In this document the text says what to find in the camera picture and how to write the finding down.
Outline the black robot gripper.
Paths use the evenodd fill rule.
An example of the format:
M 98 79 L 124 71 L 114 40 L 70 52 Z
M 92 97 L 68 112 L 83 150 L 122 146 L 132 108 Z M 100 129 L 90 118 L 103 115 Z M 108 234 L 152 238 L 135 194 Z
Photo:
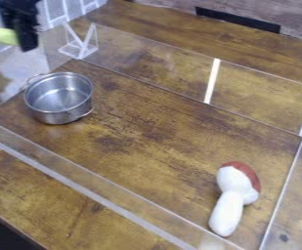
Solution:
M 0 0 L 0 19 L 7 28 L 14 28 L 23 52 L 38 47 L 36 4 L 40 0 Z

